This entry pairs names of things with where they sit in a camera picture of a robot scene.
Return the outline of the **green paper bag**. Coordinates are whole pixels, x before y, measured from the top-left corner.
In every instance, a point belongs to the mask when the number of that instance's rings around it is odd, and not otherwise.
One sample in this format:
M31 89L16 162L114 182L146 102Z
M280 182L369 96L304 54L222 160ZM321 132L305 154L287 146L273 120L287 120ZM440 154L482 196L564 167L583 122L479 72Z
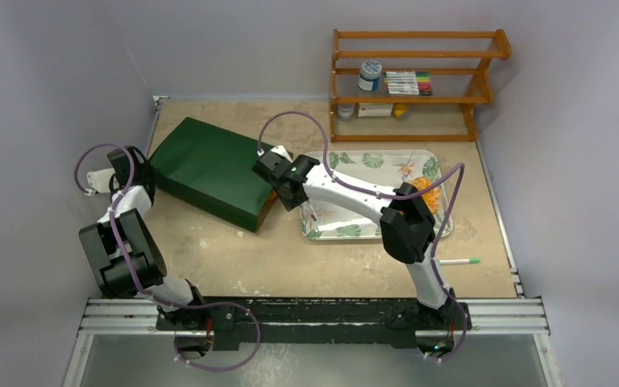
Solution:
M190 117L150 156L156 186L222 220L257 232L276 194L252 171L257 140Z

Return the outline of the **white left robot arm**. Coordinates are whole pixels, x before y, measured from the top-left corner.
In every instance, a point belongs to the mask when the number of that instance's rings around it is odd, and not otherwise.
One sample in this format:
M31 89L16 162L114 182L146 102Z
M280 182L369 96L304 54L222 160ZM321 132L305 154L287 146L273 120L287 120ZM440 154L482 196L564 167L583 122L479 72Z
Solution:
M110 167L88 172L85 181L79 164L73 172L84 195L110 198L105 214L78 233L98 288L107 298L144 298L166 314L177 312L187 329L203 327L208 308L202 295L186 279L168 274L144 221L155 202L154 168L134 146L113 146L107 158Z

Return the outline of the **orange fake bread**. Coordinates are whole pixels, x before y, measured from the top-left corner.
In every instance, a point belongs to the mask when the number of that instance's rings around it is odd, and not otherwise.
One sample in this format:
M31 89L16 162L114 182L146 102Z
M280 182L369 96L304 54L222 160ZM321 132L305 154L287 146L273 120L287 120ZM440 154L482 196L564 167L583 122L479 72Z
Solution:
M433 182L424 176L416 177L413 180L407 181L408 184L414 186L417 190L423 190L433 184ZM440 187L435 187L422 195L422 199L427 205L432 214L436 214L440 208Z

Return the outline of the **metal tongs white grips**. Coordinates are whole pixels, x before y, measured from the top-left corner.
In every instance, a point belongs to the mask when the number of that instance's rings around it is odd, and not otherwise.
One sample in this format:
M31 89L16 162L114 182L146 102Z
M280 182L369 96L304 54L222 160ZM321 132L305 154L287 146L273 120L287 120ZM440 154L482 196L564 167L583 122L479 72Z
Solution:
M284 198L284 197L281 197L280 195L278 195L274 191L272 191L270 193L270 198L272 200L277 200L278 202L280 202L281 205L283 206L283 208L287 212L291 212L291 211L295 210L296 208L299 208L300 212L302 214L304 214L306 217L308 217L310 220L313 220L313 221L317 221L318 220L316 211L312 207L312 205L311 205L311 203L309 201L300 202L296 198Z

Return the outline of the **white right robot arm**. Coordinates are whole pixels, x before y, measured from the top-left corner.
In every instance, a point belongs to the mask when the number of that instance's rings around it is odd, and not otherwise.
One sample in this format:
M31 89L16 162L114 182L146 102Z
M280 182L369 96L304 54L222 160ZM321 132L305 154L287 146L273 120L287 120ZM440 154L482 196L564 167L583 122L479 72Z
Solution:
M286 210L310 201L328 202L375 223L384 250L404 264L412 278L422 321L439 328L451 319L450 287L434 258L439 241L435 219L413 185L372 185L307 155L291 159L281 146L259 150L257 156L253 172L272 187Z

